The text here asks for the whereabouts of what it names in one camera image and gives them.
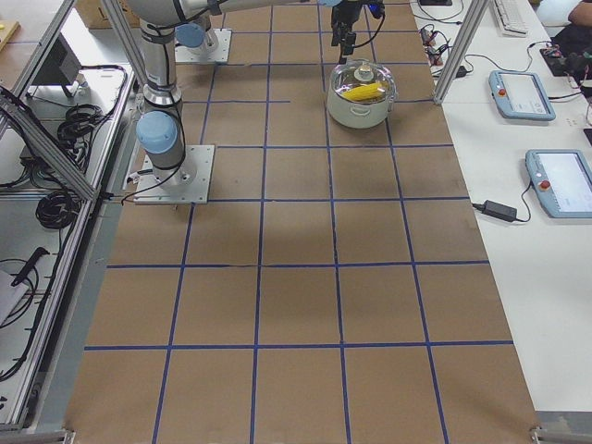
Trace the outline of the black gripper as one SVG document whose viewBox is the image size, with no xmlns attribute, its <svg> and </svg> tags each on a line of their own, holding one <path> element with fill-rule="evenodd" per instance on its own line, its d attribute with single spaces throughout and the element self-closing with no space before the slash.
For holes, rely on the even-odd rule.
<svg viewBox="0 0 592 444">
<path fill-rule="evenodd" d="M 331 10 L 332 46 L 339 47 L 339 63 L 346 64 L 354 51 L 356 32 L 353 25 L 360 17 L 361 1 L 339 1 Z"/>
</svg>

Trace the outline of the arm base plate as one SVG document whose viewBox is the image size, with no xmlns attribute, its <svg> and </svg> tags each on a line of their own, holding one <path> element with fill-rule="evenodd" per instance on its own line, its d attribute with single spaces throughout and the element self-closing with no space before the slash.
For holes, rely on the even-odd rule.
<svg viewBox="0 0 592 444">
<path fill-rule="evenodd" d="M 227 64 L 230 52 L 232 30 L 211 28 L 203 42 L 197 47 L 176 46 L 176 62 L 181 65 Z"/>
<path fill-rule="evenodd" d="M 175 175 L 164 181 L 171 172 L 153 169 L 146 154 L 143 168 L 152 172 L 139 178 L 137 191 L 132 196 L 136 204 L 206 204 L 214 163 L 214 145 L 188 145 L 184 163 Z"/>
</svg>

